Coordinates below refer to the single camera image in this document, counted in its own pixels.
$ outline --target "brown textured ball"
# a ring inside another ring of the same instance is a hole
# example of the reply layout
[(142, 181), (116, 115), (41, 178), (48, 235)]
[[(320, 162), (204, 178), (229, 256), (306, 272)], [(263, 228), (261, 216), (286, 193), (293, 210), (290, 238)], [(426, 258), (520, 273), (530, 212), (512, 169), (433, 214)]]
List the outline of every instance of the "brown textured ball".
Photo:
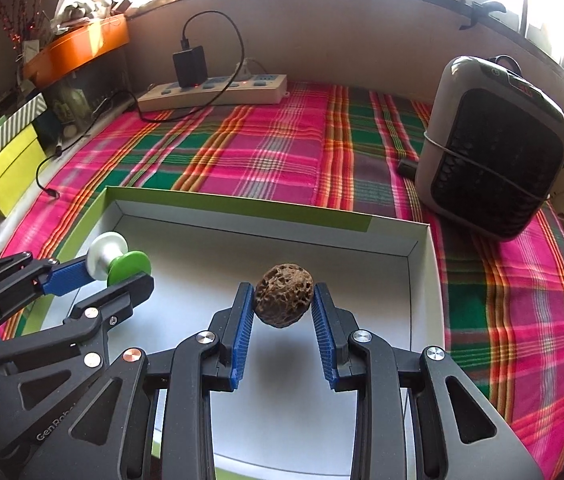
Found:
[(255, 313), (262, 322), (285, 328), (302, 317), (313, 300), (313, 278), (296, 264), (276, 265), (255, 288)]

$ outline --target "yellow box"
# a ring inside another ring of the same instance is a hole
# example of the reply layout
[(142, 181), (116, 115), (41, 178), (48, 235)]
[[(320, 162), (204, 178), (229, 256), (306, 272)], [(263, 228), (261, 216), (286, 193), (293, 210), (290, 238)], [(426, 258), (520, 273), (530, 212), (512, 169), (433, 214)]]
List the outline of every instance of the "yellow box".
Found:
[(35, 180), (44, 160), (33, 124), (24, 128), (0, 152), (0, 213), (7, 216)]

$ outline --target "orange shelf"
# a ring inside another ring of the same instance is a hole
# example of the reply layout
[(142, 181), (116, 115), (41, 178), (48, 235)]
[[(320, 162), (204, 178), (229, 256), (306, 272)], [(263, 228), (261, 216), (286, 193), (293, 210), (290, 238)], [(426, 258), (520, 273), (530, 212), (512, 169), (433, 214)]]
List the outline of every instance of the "orange shelf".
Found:
[(23, 75), (39, 90), (129, 42), (124, 14), (90, 23), (62, 36), (24, 65)]

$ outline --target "green and white spool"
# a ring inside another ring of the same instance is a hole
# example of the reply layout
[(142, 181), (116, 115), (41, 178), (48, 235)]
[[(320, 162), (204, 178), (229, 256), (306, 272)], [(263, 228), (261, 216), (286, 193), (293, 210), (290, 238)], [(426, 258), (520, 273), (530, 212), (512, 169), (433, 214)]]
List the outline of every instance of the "green and white spool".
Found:
[(138, 272), (151, 273), (149, 257), (141, 251), (129, 251), (121, 234), (103, 233), (86, 253), (86, 270), (94, 280), (115, 285)]

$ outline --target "plaid tablecloth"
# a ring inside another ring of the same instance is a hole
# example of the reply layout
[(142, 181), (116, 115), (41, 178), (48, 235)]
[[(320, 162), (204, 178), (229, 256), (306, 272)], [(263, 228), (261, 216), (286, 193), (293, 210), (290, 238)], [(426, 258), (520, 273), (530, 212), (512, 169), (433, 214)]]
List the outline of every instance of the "plaid tablecloth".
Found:
[[(105, 186), (295, 202), (431, 224), (446, 344), (547, 479), (564, 468), (564, 234), (547, 205), (516, 240), (495, 243), (424, 210), (397, 174), (417, 158), (430, 107), (341, 86), (293, 84), (276, 106), (216, 107), (177, 124), (126, 113), (41, 194), (5, 254), (57, 254)], [(156, 117), (173, 112), (157, 112)], [(4, 326), (12, 337), (27, 312)]]

